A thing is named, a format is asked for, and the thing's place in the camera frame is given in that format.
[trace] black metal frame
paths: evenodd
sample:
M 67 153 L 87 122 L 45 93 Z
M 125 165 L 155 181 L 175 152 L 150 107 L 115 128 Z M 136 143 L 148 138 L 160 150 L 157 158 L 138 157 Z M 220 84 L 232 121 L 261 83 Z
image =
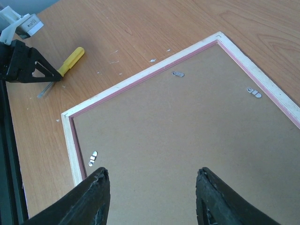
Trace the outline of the black metal frame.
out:
M 0 224 L 26 221 L 26 198 L 5 81 L 0 81 L 0 190 Z

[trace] wooden table surface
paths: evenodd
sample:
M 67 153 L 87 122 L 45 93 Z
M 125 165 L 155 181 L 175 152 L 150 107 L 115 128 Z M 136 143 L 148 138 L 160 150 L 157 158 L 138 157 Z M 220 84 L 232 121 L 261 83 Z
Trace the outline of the wooden table surface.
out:
M 217 31 L 300 103 L 299 11 L 296 0 L 61 0 L 40 13 L 29 46 L 56 68 L 86 54 L 41 99 L 46 83 L 8 84 L 30 217 L 73 188 L 62 112 Z

